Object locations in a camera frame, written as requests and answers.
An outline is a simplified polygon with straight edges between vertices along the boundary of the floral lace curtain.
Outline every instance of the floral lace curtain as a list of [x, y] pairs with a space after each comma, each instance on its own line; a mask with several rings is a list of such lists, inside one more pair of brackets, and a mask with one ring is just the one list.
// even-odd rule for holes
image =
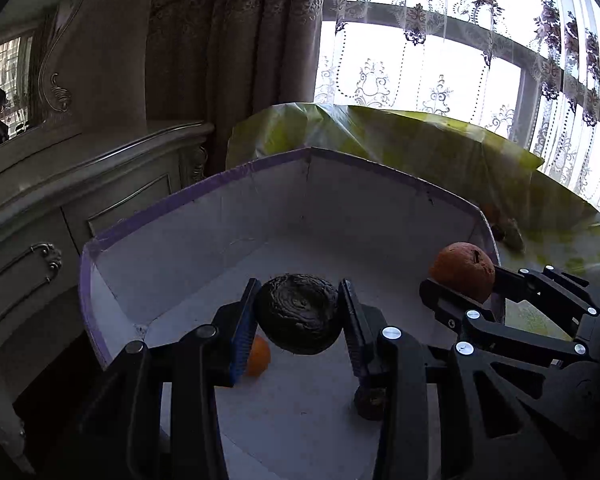
[[315, 101], [478, 124], [600, 210], [594, 0], [325, 0]]

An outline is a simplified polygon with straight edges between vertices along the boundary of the brown curtain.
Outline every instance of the brown curtain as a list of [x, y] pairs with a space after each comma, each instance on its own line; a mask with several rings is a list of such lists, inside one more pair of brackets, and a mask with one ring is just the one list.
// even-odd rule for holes
[[222, 170], [235, 123], [313, 100], [322, 1], [152, 0], [147, 118], [214, 123], [210, 170]]
[[43, 107], [38, 93], [38, 75], [40, 66], [45, 59], [46, 51], [51, 40], [52, 29], [56, 22], [56, 8], [50, 7], [45, 11], [42, 21], [33, 33], [31, 52], [29, 54], [29, 81], [27, 89], [29, 126], [38, 126], [45, 120], [46, 108]]

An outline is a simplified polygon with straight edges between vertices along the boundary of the small orange fruit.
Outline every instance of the small orange fruit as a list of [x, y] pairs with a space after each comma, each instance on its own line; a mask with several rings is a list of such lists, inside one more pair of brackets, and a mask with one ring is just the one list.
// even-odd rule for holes
[[249, 360], [247, 361], [247, 375], [249, 377], [259, 377], [267, 369], [271, 362], [271, 350], [269, 343], [257, 335], [253, 338]]
[[484, 251], [473, 244], [457, 242], [440, 251], [429, 269], [429, 275], [479, 303], [491, 295], [495, 268]]

